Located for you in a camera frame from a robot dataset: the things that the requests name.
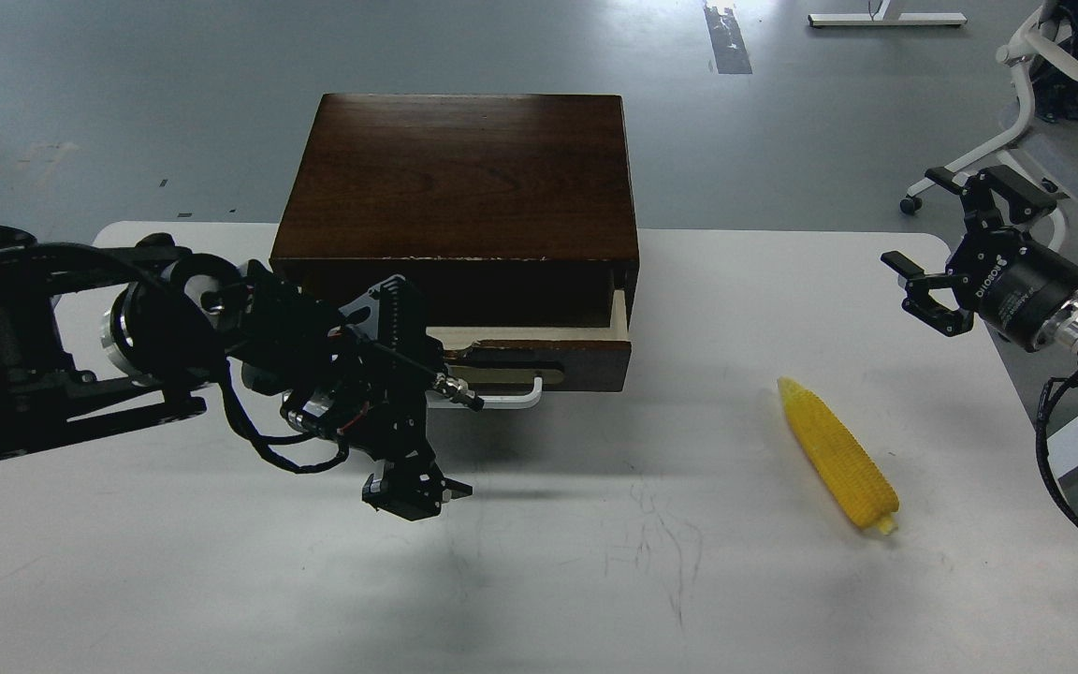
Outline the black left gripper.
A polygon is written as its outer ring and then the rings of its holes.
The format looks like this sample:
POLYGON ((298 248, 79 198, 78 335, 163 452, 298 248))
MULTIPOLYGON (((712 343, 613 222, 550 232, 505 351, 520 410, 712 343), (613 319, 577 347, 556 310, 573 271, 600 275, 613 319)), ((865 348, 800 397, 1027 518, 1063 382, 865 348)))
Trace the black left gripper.
POLYGON ((377 281, 337 307, 248 261, 241 265, 241 380, 282 398, 295 434, 274 438, 241 419, 241 435, 279 468, 295 462, 279 445, 322 439, 337 448, 329 469, 351 449, 379 460, 362 503, 417 521, 473 495, 446 476, 425 435, 427 393, 446 377, 441 347, 427 334, 421 291, 401 274, 377 281))

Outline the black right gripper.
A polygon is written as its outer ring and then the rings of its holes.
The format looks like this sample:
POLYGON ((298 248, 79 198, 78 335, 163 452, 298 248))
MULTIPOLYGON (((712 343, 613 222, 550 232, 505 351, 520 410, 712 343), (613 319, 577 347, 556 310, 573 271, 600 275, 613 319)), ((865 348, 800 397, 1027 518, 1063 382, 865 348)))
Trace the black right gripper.
POLYGON ((925 273, 899 251, 881 255, 904 289, 901 307, 945 338, 984 324, 1028 353, 1054 340, 1054 316, 1078 300, 1078 265, 1022 233, 1058 208, 1056 200, 1019 171, 992 166, 962 183, 945 167, 928 168, 925 178, 960 200, 964 236, 946 260, 945 273, 925 273), (955 308, 932 298, 954 291, 955 308))

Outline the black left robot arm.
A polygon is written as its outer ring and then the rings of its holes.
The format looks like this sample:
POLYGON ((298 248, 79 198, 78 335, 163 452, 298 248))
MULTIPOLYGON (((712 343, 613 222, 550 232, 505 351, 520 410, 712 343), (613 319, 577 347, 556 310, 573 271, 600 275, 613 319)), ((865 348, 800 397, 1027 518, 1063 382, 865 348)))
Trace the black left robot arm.
POLYGON ((378 463, 363 503, 404 520, 472 494, 437 464, 427 396, 484 402, 405 277, 335 307, 166 233, 99 248, 0 225, 0 460, 197 417, 212 385, 231 431, 288 473, 359 449, 378 463))

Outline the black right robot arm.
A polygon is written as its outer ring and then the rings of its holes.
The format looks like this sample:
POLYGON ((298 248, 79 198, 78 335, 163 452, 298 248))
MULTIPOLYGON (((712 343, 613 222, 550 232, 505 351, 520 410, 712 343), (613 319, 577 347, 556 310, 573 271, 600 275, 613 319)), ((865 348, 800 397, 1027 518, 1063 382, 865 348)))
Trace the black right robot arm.
POLYGON ((901 277, 903 310, 946 338, 980 318, 1024 350, 1056 343, 1078 363, 1078 266, 1026 231, 1056 201, 1007 166, 963 181, 943 167, 925 177, 960 200, 966 235, 941 273, 925 273, 896 251, 882 255, 901 277))

